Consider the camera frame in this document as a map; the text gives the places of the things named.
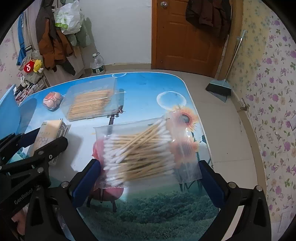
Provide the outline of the person's left hand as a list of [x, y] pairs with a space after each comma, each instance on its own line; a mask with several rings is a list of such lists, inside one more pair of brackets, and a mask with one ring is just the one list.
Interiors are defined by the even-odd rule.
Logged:
[[18, 213], [16, 213], [11, 218], [12, 221], [17, 224], [17, 231], [20, 235], [25, 234], [26, 218], [27, 218], [27, 210], [25, 208], [21, 209]]

